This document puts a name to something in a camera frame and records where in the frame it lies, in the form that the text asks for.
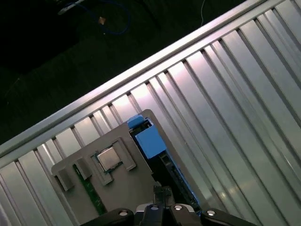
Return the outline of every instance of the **screw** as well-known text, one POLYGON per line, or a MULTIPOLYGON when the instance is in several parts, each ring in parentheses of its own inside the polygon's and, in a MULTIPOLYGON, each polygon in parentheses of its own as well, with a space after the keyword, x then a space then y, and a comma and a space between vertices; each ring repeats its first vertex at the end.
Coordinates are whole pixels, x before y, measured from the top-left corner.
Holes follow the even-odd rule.
POLYGON ((208 210, 207 211, 207 214, 209 215, 209 216, 214 216, 216 213, 213 211, 213 210, 208 210))
POLYGON ((126 211, 126 210, 123 210, 123 211, 121 211, 121 212, 119 213, 119 215, 121 215, 121 216, 126 216, 126 215, 127 215, 127 211, 126 211))
POLYGON ((181 210, 181 209, 183 209, 183 207, 180 206, 180 205, 176 205, 176 206, 174 206, 174 209, 175 209, 175 210, 181 210))
POLYGON ((158 206, 152 206, 150 209, 151 209, 151 210, 158 210, 159 207, 158 207, 158 206))

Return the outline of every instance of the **dark floor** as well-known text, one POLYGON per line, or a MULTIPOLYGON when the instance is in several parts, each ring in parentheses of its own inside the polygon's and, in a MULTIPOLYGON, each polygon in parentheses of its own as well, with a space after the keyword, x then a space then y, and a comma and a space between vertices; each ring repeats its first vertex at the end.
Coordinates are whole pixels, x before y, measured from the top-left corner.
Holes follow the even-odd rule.
MULTIPOLYGON (((83 4, 105 17, 105 25, 111 29, 122 30, 127 24, 127 16, 122 9, 97 0, 87 2, 83 4)), ((16 35, 11 41, 12 47, 7 42, 0 42, 1 49, 6 47, 8 50, 2 54, 0 62, 0 144, 201 24, 202 0, 119 2, 128 8, 131 15, 129 30, 123 35, 104 34, 89 14, 79 7, 61 16, 59 20, 62 23, 55 21, 60 24, 57 26, 60 33, 48 34, 50 29, 57 27, 52 27, 52 21, 39 22, 38 19, 34 23, 41 23, 39 28, 32 26, 29 29, 29 22, 23 21, 17 23, 13 31, 9 30, 11 26, 6 28, 8 34, 16 35)), ((204 23, 242 2, 206 0, 204 23)))

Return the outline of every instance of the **gray plastic tab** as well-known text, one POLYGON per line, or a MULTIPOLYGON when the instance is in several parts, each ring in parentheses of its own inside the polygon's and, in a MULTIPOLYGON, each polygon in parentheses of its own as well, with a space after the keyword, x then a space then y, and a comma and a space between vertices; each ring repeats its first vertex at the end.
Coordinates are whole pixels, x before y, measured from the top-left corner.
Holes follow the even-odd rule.
POLYGON ((78 159, 77 163, 75 164, 77 168, 79 169, 80 174, 86 180, 90 176, 92 176, 91 170, 87 166, 86 162, 84 159, 78 159))
POLYGON ((58 171, 56 176, 59 179, 59 181, 65 191, 68 191, 69 189, 71 189, 74 186, 70 177, 68 176, 66 169, 62 169, 62 170, 58 171))

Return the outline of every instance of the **green circuit board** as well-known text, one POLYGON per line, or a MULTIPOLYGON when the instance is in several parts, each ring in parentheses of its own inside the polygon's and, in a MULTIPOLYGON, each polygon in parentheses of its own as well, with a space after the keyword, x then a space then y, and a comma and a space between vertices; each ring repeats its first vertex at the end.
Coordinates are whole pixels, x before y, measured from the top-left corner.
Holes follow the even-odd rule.
POLYGON ((86 180, 84 180, 84 178, 81 175, 77 166, 73 165, 73 168, 74 168, 76 174, 78 175, 81 184, 84 186, 85 191, 87 192, 88 196, 90 197, 90 200, 91 200, 92 204, 94 205, 98 214, 102 215, 102 214, 106 213, 107 210, 106 210, 101 198, 97 194, 93 184, 91 183, 90 178, 87 178, 86 180))

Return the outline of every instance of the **blue cable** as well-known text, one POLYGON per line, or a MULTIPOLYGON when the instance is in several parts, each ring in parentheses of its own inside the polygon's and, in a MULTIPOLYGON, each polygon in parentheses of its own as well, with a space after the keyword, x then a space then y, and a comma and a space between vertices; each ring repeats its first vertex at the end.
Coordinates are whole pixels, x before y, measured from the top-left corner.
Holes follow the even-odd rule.
POLYGON ((116 5, 120 8, 122 8, 126 12, 126 14, 127 14, 127 25, 126 25, 124 30, 122 30, 120 32, 111 31, 110 29, 106 28, 104 25, 98 23, 98 16, 95 13, 93 13, 90 9, 88 9, 87 7, 85 7, 85 6, 83 6, 79 3, 70 2, 70 3, 67 3, 65 6, 68 7, 68 6, 71 6, 71 5, 76 5, 76 6, 81 7, 85 11, 87 11, 87 13, 89 13, 89 15, 97 22, 97 24, 101 27, 101 29, 105 33, 114 34, 114 35, 121 35, 121 34, 125 33, 129 29, 130 24, 131 24, 131 15, 130 15, 128 9, 126 7, 124 7, 122 4, 119 4, 119 3, 111 1, 111 0, 99 0, 99 1, 103 2, 103 3, 110 3, 110 4, 113 4, 113 5, 116 5))

